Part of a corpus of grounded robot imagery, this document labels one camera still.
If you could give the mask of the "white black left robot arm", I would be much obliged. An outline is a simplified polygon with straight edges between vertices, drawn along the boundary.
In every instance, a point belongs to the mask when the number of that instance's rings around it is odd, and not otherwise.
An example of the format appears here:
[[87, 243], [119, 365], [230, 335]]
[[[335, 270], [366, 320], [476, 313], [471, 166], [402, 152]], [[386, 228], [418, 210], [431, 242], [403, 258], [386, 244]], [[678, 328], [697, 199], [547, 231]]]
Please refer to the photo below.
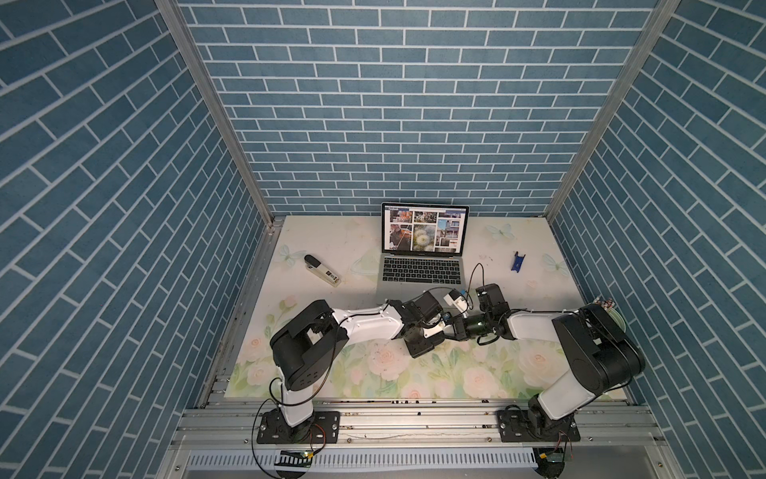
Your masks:
[[314, 412], [313, 399], [330, 377], [330, 369], [344, 347], [371, 340], [404, 341], [416, 358], [445, 340], [443, 327], [451, 313], [429, 293], [410, 301], [389, 299], [371, 309], [333, 309], [324, 299], [313, 301], [269, 341], [277, 370], [279, 393], [269, 385], [275, 409], [257, 427], [258, 444], [309, 444], [337, 441], [327, 429], [339, 421], [337, 413]]

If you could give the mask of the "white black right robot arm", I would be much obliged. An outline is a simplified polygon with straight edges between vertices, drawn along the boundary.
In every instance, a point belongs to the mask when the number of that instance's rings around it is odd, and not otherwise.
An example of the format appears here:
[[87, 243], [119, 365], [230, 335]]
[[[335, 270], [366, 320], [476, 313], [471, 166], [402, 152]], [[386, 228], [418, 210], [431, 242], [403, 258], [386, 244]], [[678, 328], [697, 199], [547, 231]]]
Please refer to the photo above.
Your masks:
[[525, 408], [512, 404], [497, 412], [504, 442], [580, 441], [576, 412], [628, 385], [646, 368], [644, 354], [601, 305], [591, 303], [574, 311], [512, 309], [494, 283], [479, 287], [477, 297], [476, 315], [461, 311], [446, 319], [448, 339], [554, 342], [562, 347], [569, 366]]

